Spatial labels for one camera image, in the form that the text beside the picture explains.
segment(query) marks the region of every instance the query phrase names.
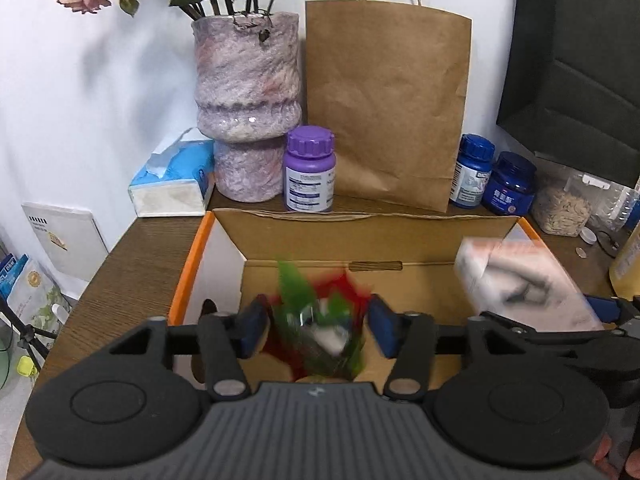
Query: blue bottle cap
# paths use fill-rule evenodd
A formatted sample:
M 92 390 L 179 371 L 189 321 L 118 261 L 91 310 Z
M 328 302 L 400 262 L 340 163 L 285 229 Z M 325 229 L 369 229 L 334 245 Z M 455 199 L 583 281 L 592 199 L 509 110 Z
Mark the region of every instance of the blue bottle cap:
M 495 169 L 505 174 L 520 174 L 527 177 L 533 177 L 537 170 L 535 164 L 529 159 L 513 152 L 501 152 Z
M 463 134 L 460 140 L 460 153 L 482 162 L 489 162 L 494 158 L 495 146 L 490 141 L 474 134 Z

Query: red object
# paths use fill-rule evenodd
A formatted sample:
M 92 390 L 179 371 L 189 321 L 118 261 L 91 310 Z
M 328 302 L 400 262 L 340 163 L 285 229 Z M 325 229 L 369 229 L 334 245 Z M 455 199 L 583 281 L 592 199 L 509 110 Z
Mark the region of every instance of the red object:
M 352 316 L 354 330 L 358 333 L 362 332 L 364 315 L 367 312 L 367 305 L 369 304 L 369 299 L 371 298 L 370 293 L 367 293 L 365 295 L 362 292 L 356 290 L 346 272 L 342 272 L 337 276 L 331 276 L 325 278 L 324 280 L 319 280 L 315 283 L 311 283 L 311 286 L 315 290 L 316 296 L 320 300 L 322 298 L 328 298 L 331 292 L 334 290 L 340 292 L 340 294 L 353 305 Z M 278 308 L 281 304 L 282 298 L 280 296 L 275 296 L 274 298 L 270 299 L 271 328 L 269 330 L 269 335 L 267 336 L 267 341 L 264 343 L 262 351 L 289 365 L 289 367 L 291 368 L 291 373 L 293 375 L 293 380 L 297 381 L 303 377 L 307 377 L 308 373 L 303 367 L 302 357 L 300 357 L 300 355 L 296 352 L 290 351 L 288 348 L 286 348 L 286 346 L 283 345 L 282 340 L 278 335 L 278 331 L 275 329 L 275 323 L 273 321 L 273 316 L 271 315 L 271 310 L 273 310 L 274 308 Z

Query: white wall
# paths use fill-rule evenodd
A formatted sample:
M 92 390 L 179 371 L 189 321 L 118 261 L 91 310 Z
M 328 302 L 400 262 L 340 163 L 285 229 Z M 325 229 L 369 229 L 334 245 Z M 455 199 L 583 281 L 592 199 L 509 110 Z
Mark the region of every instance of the white wall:
M 304 1 L 274 10 L 303 14 Z M 514 0 L 423 1 L 473 20 L 463 130 L 521 149 L 495 126 Z M 108 248 L 117 243 L 134 219 L 129 180 L 161 137 L 195 124 L 190 21 L 165 5 L 141 0 L 132 19 L 117 4 L 83 16 L 53 0 L 0 0 L 0 237 L 72 296 L 86 284 L 54 271 L 20 204 L 87 208 Z

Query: blue-capped bottle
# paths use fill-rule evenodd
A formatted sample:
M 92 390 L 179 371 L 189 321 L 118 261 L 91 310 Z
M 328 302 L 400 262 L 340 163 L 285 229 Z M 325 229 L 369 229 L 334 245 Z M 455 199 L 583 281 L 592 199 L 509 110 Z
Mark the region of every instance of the blue-capped bottle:
M 524 216 L 535 192 L 535 165 L 513 152 L 502 152 L 486 186 L 482 205 L 497 215 Z
M 494 152 L 495 146 L 490 140 L 479 135 L 462 135 L 449 196 L 455 205 L 466 209 L 480 205 L 491 176 Z

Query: pink marbled vase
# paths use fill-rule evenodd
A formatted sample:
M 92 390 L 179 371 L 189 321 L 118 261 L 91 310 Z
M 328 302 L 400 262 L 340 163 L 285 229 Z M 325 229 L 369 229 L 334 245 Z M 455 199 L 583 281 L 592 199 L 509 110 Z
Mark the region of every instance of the pink marbled vase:
M 225 162 L 216 167 L 216 183 L 233 200 L 256 202 L 282 192 L 281 178 L 278 186 L 273 179 L 265 186 L 264 172 L 258 170 L 272 172 L 277 163 L 281 172 L 282 148 L 254 142 L 276 139 L 300 124 L 299 20 L 297 14 L 277 12 L 209 16 L 192 25 L 198 127 L 221 141 L 216 164 Z

